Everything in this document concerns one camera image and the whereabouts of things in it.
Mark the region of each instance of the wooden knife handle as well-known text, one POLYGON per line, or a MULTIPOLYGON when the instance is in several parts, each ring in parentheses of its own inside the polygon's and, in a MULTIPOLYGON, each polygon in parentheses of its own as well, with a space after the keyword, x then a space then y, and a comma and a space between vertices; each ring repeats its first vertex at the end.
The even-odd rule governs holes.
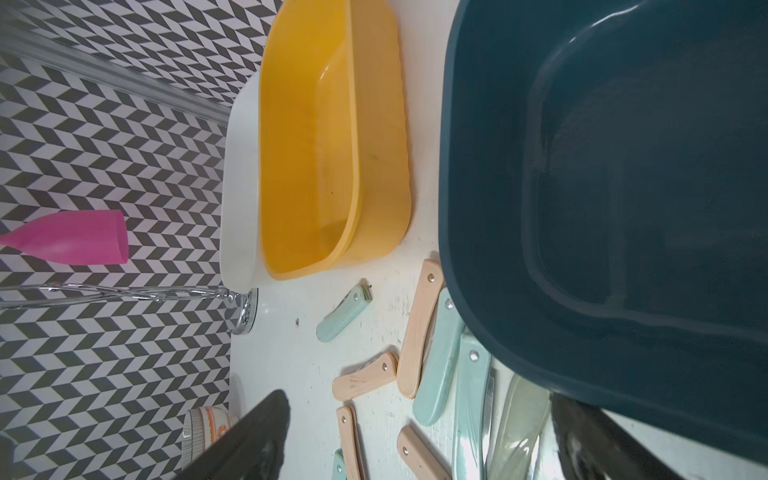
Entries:
POLYGON ((410 425, 400 430, 397 451, 418 480, 451 480, 451 474, 442 467, 410 425))
POLYGON ((362 480, 362 469, 357 455, 357 432, 355 411, 351 406, 344 405, 336 410, 339 420, 339 436, 341 450, 344 453, 344 467, 347 480, 362 480))
POLYGON ((431 260, 424 260, 411 314, 408 317, 406 336, 402 340, 400 366, 397 370, 397 388, 409 399, 416 397, 416 391, 419 389, 429 320, 432 318, 443 281, 440 265, 431 260))
POLYGON ((349 375, 333 380, 333 397, 340 402, 354 399, 394 382, 397 376, 397 357, 384 352, 369 365, 349 375))

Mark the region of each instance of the plastic tub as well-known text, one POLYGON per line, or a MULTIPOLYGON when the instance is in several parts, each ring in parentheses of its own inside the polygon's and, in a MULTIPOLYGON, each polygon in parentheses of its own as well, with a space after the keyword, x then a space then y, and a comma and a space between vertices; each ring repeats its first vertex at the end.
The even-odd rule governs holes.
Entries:
POLYGON ((364 263, 406 233, 397 22, 386 0, 289 0, 260 86, 260 234, 286 280, 364 263))
POLYGON ((440 257, 544 387, 768 463, 768 4, 462 0, 440 257))

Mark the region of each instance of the pink plastic cup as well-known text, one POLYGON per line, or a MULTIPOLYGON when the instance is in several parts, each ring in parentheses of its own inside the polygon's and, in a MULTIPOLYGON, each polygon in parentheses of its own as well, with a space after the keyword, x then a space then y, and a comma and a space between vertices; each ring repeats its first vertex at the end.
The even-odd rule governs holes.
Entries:
POLYGON ((119 210, 46 215, 0 235, 0 245, 67 265, 114 265, 128 261, 128 231, 119 210))

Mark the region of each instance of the mint green handle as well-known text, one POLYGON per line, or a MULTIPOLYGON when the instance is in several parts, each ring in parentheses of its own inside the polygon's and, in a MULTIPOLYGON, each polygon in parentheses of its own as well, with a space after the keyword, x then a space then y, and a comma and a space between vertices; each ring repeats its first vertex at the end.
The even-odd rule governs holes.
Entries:
POLYGON ((489 480, 525 480, 538 456, 538 440, 549 417, 549 391, 515 373, 498 427, 489 480))
POLYGON ((318 324, 318 340, 327 343, 336 338, 371 303, 371 300, 373 298, 367 286, 355 285, 339 306, 318 324))
POLYGON ((346 480, 344 454, 341 452, 341 449, 333 453, 333 475, 331 475, 331 480, 346 480))
POLYGON ((456 369, 458 339, 464 331, 464 320, 456 311, 447 288, 437 301, 432 347, 422 374, 419 391, 413 401, 413 416, 425 427, 438 421, 448 399, 453 372, 456 369))
POLYGON ((453 480, 485 480, 482 413, 491 354, 471 334, 458 347, 456 411, 453 422, 453 480))

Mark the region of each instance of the white countertop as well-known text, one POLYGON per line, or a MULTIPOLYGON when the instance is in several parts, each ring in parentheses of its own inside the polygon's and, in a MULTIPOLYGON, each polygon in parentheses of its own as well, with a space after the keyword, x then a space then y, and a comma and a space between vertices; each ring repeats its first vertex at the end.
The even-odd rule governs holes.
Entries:
MULTIPOLYGON (((259 312, 246 336, 232 338, 230 409, 243 415, 274 389, 290 402, 290 427, 281 478, 329 478, 340 448, 331 382, 348 366, 394 346, 399 352, 416 280, 425 258, 438 259, 438 169, 445 46, 458 0, 390 0, 400 21, 409 125, 414 211, 400 246, 364 266, 269 282, 260 287, 259 312), (331 343, 315 328, 356 283, 372 285, 373 302, 331 343)), ((495 362, 494 427, 511 371, 495 362)), ((412 401, 395 383, 354 401, 368 480, 415 478, 400 459, 400 429, 415 425, 450 471, 453 394, 432 427, 412 417, 412 401)), ((618 419, 654 454, 691 480, 768 478, 768 469, 630 419, 618 419)), ((551 423, 542 441, 539 478, 562 478, 551 423)))

